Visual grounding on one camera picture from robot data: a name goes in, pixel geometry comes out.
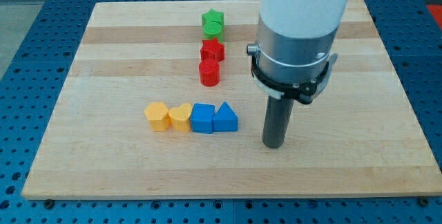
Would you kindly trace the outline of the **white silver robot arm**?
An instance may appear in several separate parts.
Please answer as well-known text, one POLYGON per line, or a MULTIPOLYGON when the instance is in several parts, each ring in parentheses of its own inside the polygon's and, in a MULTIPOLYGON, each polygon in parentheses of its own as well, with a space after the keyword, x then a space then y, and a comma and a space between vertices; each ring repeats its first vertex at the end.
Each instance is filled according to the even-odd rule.
POLYGON ((258 68, 283 84, 317 77, 327 63, 347 0, 260 0, 258 68))

